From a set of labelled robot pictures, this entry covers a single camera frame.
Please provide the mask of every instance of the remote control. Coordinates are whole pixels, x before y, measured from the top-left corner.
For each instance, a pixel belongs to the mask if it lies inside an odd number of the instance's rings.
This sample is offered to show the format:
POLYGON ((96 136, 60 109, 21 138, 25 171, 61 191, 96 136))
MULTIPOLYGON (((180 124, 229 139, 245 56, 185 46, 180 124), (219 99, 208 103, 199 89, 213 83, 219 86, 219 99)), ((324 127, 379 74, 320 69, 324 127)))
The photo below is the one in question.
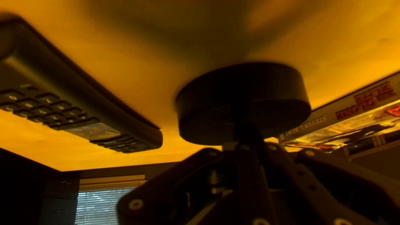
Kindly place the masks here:
POLYGON ((0 108, 121 152, 163 143, 158 126, 15 14, 0 14, 0 108))

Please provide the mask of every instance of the round black object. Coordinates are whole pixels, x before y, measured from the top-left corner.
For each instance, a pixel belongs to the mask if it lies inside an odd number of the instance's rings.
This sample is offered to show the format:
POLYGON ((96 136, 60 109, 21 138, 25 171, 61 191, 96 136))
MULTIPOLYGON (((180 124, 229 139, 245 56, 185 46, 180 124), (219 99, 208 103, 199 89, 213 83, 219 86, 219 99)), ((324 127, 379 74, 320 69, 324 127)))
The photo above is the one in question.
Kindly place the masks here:
POLYGON ((181 137, 201 144, 234 139, 235 122, 251 121, 264 137, 300 124, 311 112, 300 72, 275 62, 248 62, 208 72, 176 97, 181 137))

